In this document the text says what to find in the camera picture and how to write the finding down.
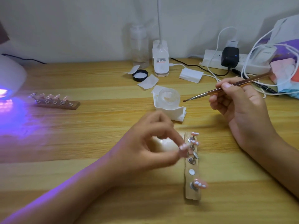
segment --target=black power adapter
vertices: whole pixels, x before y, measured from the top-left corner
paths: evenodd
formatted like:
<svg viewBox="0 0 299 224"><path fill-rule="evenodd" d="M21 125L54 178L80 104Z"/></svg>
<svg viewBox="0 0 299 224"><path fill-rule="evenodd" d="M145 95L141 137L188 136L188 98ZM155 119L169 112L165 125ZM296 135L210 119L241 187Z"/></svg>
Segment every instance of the black power adapter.
<svg viewBox="0 0 299 224"><path fill-rule="evenodd" d="M228 70L238 65L240 60L239 49L236 47L225 47L221 55L221 65Z"/></svg>

